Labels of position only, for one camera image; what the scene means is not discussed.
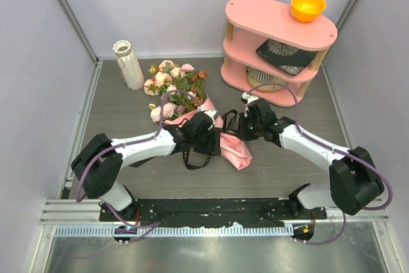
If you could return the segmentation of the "black ribbon with gold lettering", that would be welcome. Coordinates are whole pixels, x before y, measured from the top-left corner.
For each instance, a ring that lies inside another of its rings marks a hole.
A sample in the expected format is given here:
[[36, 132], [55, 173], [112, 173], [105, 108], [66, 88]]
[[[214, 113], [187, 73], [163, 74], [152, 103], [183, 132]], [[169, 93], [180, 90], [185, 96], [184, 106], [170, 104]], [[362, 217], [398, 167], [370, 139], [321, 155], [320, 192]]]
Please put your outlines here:
[[[160, 115], [160, 129], [158, 134], [147, 142], [140, 139], [132, 141], [129, 153], [123, 158], [123, 165], [137, 168], [142, 164], [156, 158], [170, 156], [175, 147], [172, 135], [164, 129], [163, 116]], [[183, 163], [189, 170], [200, 169], [208, 165], [210, 159], [216, 156], [196, 153], [192, 148], [186, 152], [179, 152], [183, 155]]]

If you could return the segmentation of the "pink wrapping paper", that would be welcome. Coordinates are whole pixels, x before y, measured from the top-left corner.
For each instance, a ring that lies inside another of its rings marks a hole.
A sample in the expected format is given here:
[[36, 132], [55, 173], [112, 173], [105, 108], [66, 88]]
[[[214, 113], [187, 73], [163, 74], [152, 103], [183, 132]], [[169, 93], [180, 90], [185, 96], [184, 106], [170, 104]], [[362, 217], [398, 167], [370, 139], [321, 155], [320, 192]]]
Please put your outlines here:
[[[210, 100], [210, 97], [202, 103], [202, 106], [205, 111], [210, 110], [210, 109], [215, 109], [215, 106], [213, 105], [212, 101]], [[184, 115], [181, 115], [175, 120], [164, 120], [164, 124], [167, 125], [179, 125], [180, 127], [182, 124], [184, 124], [187, 120], [190, 120], [196, 113], [197, 109], [185, 113]], [[233, 133], [233, 130], [227, 129], [227, 122], [222, 119], [222, 117], [218, 116], [217, 119], [215, 120], [215, 127], [217, 129], [221, 129], [220, 131], [220, 154], [230, 161], [232, 165], [237, 169], [241, 170], [243, 168], [246, 168], [247, 166], [250, 165], [251, 160], [252, 160], [252, 155], [250, 151], [247, 148], [247, 145], [244, 143], [244, 141], [241, 141], [235, 136], [235, 132]]]

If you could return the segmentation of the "pink artificial flower bouquet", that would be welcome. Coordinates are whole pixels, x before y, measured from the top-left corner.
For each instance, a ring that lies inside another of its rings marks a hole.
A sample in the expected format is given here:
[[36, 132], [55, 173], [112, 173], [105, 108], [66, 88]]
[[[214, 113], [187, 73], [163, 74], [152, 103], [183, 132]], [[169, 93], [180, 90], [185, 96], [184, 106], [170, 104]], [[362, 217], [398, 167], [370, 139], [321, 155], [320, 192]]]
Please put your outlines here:
[[144, 92], [160, 97], [159, 105], [149, 105], [150, 118], [154, 123], [159, 122], [160, 113], [165, 120], [173, 121], [195, 111], [207, 99], [205, 79], [208, 73], [204, 70], [164, 60], [159, 65], [152, 64], [149, 73], [151, 78], [144, 83]]

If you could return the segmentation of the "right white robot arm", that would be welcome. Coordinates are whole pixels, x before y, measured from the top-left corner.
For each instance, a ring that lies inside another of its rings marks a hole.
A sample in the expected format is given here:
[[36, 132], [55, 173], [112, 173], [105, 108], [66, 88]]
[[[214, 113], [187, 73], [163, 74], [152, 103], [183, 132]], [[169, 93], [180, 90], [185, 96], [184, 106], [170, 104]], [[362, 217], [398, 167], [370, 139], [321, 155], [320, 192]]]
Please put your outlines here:
[[294, 190], [288, 203], [290, 214], [304, 218], [318, 207], [338, 208], [355, 215], [380, 196], [385, 186], [374, 172], [367, 150], [351, 150], [308, 134], [288, 117], [278, 118], [263, 98], [243, 94], [244, 112], [239, 114], [238, 135], [244, 141], [263, 138], [280, 148], [301, 155], [328, 174], [328, 184], [310, 183]]

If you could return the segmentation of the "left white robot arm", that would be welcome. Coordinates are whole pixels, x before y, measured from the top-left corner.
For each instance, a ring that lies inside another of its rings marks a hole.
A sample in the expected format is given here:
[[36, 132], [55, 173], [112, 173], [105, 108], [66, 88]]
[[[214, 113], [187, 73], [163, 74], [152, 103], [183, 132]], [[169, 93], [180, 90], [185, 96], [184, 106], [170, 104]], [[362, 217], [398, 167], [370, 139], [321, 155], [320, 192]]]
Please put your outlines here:
[[180, 124], [164, 125], [158, 132], [128, 139], [95, 136], [74, 158], [71, 169], [89, 199], [100, 199], [117, 219], [131, 220], [136, 200], [117, 181], [119, 171], [134, 168], [155, 157], [188, 154], [193, 149], [209, 157], [220, 153], [217, 111], [198, 111]]

